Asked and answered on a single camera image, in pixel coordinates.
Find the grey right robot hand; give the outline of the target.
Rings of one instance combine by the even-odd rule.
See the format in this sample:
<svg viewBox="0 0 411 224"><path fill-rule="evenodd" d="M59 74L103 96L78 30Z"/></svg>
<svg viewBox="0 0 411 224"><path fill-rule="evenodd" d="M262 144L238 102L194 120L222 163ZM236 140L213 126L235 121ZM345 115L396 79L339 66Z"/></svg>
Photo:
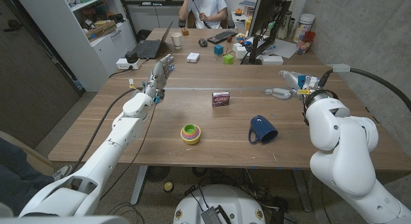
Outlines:
<svg viewBox="0 0 411 224"><path fill-rule="evenodd" d="M303 98L319 89L319 79L294 71L279 71L288 86L288 89L267 89L265 95L274 96L277 99L287 100L291 97Z"/></svg>

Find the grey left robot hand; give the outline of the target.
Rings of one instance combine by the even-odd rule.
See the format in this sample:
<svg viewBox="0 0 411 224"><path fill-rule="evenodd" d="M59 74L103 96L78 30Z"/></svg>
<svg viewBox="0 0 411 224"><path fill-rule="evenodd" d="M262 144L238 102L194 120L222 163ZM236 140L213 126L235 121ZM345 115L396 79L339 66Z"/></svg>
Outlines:
<svg viewBox="0 0 411 224"><path fill-rule="evenodd" d="M174 57L168 54L154 65L148 81L144 84L144 93L149 95L156 104L164 99L164 87L174 69Z"/></svg>

